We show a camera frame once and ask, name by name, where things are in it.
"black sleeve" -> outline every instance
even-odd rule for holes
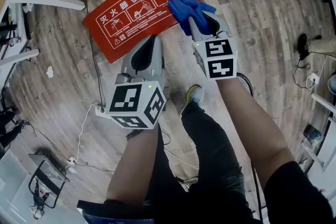
[[[333,223],[328,200],[296,162],[278,168],[267,181],[264,193],[271,224]]]

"person's right arm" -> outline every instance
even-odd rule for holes
[[[217,80],[217,84],[264,189],[271,175],[283,164],[294,161],[294,157],[279,127],[239,79]]]

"blue cloth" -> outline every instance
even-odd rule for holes
[[[168,7],[187,36],[191,36],[188,21],[190,16],[194,18],[198,29],[203,35],[211,34],[208,22],[202,11],[205,10],[207,12],[215,13],[216,9],[214,7],[197,0],[170,0],[168,2]]]

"gray sneaker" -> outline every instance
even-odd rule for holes
[[[201,105],[204,99],[204,90],[200,85],[193,85],[189,88],[188,92],[187,92],[187,96],[186,96],[186,102],[185,102],[185,106],[183,107],[181,113],[180,113],[180,117],[182,117],[182,113],[184,111],[184,109],[187,107],[187,105],[190,102],[195,102],[198,105]]]

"beige trousers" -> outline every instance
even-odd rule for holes
[[[336,36],[324,39],[310,40],[307,42],[309,52],[319,52],[336,57]]]

